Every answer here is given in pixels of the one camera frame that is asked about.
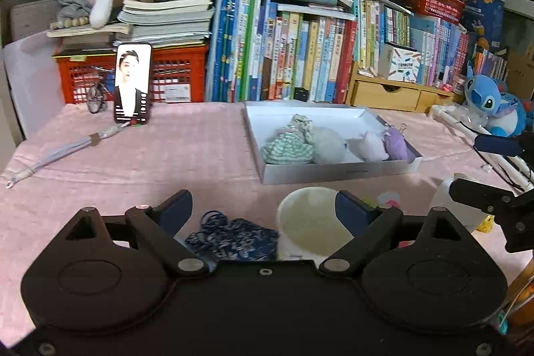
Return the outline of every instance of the purple pouch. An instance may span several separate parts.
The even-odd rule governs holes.
[[[384,146],[391,160],[405,160],[412,163],[416,158],[406,145],[402,133],[394,127],[389,127],[385,131]]]

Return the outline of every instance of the wooden drawer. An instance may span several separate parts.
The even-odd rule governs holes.
[[[428,112],[434,104],[451,104],[452,96],[421,91],[415,112]]]
[[[419,93],[418,89],[357,81],[352,105],[413,112],[417,108]]]

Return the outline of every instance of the gray cloth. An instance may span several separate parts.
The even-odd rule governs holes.
[[[67,18],[89,17],[91,13],[91,4],[88,0],[58,0],[61,10],[57,19],[65,20]]]

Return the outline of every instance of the miniature bicycle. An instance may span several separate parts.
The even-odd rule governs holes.
[[[107,89],[104,82],[106,74],[113,73],[113,70],[106,70],[102,67],[97,67],[92,65],[91,68],[95,69],[98,72],[98,81],[87,89],[86,93],[86,104],[90,113],[98,113],[101,110],[106,110],[107,101],[105,95],[109,95],[111,100],[113,100],[113,93]]]

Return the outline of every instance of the plush toy nose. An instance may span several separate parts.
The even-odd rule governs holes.
[[[475,90],[471,91],[471,101],[475,104],[480,104],[482,101],[482,96],[477,93]]]

